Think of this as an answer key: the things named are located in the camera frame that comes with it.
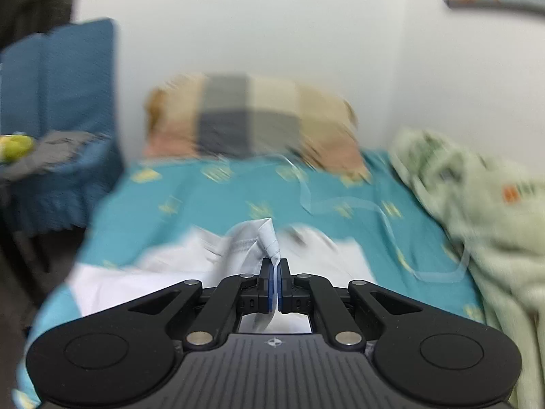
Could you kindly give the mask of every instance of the yellow plush toy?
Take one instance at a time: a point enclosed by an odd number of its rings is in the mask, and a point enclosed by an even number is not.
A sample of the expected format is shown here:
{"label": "yellow plush toy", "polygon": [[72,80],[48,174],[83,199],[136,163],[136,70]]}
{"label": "yellow plush toy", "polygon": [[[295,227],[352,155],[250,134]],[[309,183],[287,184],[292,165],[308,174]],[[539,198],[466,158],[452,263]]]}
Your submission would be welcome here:
{"label": "yellow plush toy", "polygon": [[0,161],[13,163],[28,154],[34,147],[34,139],[26,135],[0,136]]}

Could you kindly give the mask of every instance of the dark floor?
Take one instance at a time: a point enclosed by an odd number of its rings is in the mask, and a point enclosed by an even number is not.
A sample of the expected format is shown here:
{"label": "dark floor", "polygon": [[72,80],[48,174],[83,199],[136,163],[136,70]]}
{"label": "dark floor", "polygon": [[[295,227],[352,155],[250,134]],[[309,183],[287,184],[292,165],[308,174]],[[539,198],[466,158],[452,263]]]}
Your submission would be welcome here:
{"label": "dark floor", "polygon": [[[83,239],[83,230],[67,230],[41,238],[51,260],[51,272],[43,272],[24,238],[19,238],[28,265],[46,292],[52,291],[70,272],[74,256]],[[0,254],[0,409],[12,409],[11,392],[15,386],[15,368],[25,343],[23,329],[32,323],[36,309],[18,285]]]}

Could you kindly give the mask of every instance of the white calibration symbol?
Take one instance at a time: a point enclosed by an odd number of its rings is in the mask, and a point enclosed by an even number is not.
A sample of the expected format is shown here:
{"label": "white calibration symbol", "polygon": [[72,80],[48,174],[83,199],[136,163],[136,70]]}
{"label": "white calibration symbol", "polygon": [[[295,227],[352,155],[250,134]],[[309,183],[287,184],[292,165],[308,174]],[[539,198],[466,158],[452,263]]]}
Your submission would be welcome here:
{"label": "white calibration symbol", "polygon": [[271,338],[269,341],[267,341],[267,344],[271,347],[278,347],[282,344],[282,340],[279,340],[278,338],[274,337]]}

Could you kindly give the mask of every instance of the plaid pillowcase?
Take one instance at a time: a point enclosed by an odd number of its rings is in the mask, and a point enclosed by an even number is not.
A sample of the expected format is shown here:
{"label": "plaid pillowcase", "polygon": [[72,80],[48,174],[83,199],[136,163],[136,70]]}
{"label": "plaid pillowcase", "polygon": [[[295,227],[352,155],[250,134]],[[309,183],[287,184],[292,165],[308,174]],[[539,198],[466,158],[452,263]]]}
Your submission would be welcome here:
{"label": "plaid pillowcase", "polygon": [[155,89],[146,157],[299,153],[330,172],[367,178],[347,102],[289,80],[180,76]]}

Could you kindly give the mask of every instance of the black metal leg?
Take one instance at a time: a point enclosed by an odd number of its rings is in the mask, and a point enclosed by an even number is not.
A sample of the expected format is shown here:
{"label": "black metal leg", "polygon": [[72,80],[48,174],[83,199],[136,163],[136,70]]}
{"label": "black metal leg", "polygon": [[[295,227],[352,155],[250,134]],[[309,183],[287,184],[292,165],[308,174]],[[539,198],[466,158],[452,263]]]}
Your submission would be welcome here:
{"label": "black metal leg", "polygon": [[17,244],[13,240],[12,233],[6,226],[2,211],[0,210],[0,248],[4,253],[5,259],[12,269],[17,281],[25,290],[26,294],[32,300],[36,307],[40,307],[45,299],[44,291],[38,285],[32,275],[31,270],[25,263],[23,256],[19,252]]}
{"label": "black metal leg", "polygon": [[34,250],[34,254],[36,255],[37,260],[42,265],[42,268],[44,272],[49,272],[51,264],[49,262],[49,257],[44,252],[44,248],[42,247],[42,243],[40,242],[40,236],[35,235],[30,238],[32,249]]}

